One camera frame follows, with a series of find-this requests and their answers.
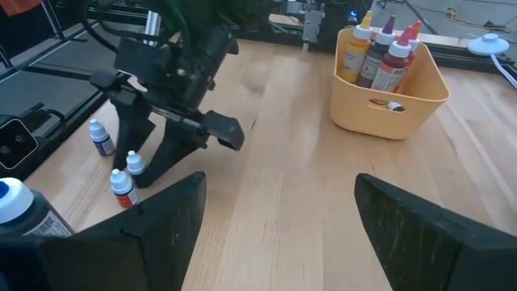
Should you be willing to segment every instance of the wooden table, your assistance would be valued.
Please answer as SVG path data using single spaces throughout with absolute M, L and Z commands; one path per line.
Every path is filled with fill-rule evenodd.
M 410 139 L 388 141 L 330 120 L 333 56 L 239 43 L 241 54 L 226 58 L 202 109 L 239 119 L 242 150 L 211 139 L 141 190 L 146 198 L 193 171 L 207 173 L 184 290 L 389 290 L 355 205 L 361 172 L 517 234 L 517 94 L 503 77 L 441 69 L 451 99 Z M 93 117 L 116 136 L 113 106 Z M 141 150 L 148 161 L 163 129 L 161 117 L 152 120 L 158 127 Z M 84 124 L 27 184 L 83 230 L 122 211 L 110 170 Z

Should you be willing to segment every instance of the squeeze bottle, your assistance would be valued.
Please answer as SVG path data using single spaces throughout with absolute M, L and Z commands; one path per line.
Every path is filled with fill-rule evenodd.
M 411 50 L 410 35 L 412 31 L 412 27 L 406 28 L 401 38 L 389 46 L 389 51 L 383 57 L 380 68 L 373 79 L 372 89 L 391 93 L 395 91 L 409 63 L 407 57 Z
M 113 170 L 110 177 L 111 190 L 115 193 L 120 206 L 131 208 L 138 203 L 138 193 L 131 178 L 123 171 Z
M 104 125 L 95 119 L 90 120 L 90 137 L 101 156 L 105 157 L 115 152 L 113 141 Z
M 145 163 L 144 159 L 134 150 L 130 150 L 128 152 L 128 157 L 126 158 L 126 162 L 128 164 L 128 172 L 131 175 L 131 178 L 137 187 L 141 186 L 141 177 L 145 171 Z
M 66 238 L 74 230 L 43 194 L 15 178 L 0 179 L 0 237 L 50 236 Z
M 377 33 L 375 41 L 372 42 L 366 58 L 364 59 L 361 72 L 357 79 L 357 86 L 369 88 L 377 74 L 383 57 L 389 50 L 389 46 L 395 41 L 393 27 L 395 26 L 395 15 L 392 15 L 381 32 Z
M 354 28 L 354 35 L 348 40 L 347 51 L 343 61 L 341 78 L 350 83 L 355 83 L 359 77 L 361 66 L 370 47 L 372 36 L 372 12 L 368 11 L 360 25 Z

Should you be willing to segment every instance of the gray floor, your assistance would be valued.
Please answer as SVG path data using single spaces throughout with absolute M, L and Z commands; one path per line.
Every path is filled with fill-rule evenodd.
M 450 7 L 458 12 L 457 18 L 469 23 L 482 25 L 488 20 L 494 24 L 505 24 L 513 17 L 517 16 L 517 0 L 482 0 L 487 2 L 508 2 L 512 5 L 503 5 L 497 3 L 474 2 L 468 0 L 409 0 L 409 2 L 418 10 L 424 19 L 443 36 L 468 37 L 470 35 L 482 36 L 488 31 L 485 29 L 470 27 L 452 22 L 446 14 Z M 374 0 L 372 5 L 372 25 L 382 27 L 388 21 L 391 15 L 397 16 L 396 29 L 403 30 L 412 25 L 418 18 L 414 15 L 406 5 L 389 2 L 384 10 L 376 5 Z M 511 33 L 498 32 L 501 36 L 509 40 L 517 42 L 517 18 L 507 24 L 513 27 Z M 511 43 L 511 49 L 508 54 L 517 60 L 517 44 Z

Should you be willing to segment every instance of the storage bin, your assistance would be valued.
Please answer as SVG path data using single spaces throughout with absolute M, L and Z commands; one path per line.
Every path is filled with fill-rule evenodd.
M 426 45 L 420 44 L 416 58 L 402 80 L 399 94 L 362 88 L 339 77 L 347 41 L 352 29 L 338 35 L 330 116 L 344 129 L 378 137 L 401 140 L 413 134 L 450 95 L 442 75 Z M 390 111 L 380 99 L 401 104 L 405 111 Z

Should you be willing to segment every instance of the red paint bottle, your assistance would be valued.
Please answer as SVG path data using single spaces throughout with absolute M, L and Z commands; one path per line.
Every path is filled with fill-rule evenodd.
M 373 79 L 372 89 L 393 93 L 400 84 L 402 75 L 409 64 L 412 31 L 413 27 L 406 28 L 401 38 L 389 46 L 389 51 L 383 57 L 380 68 Z

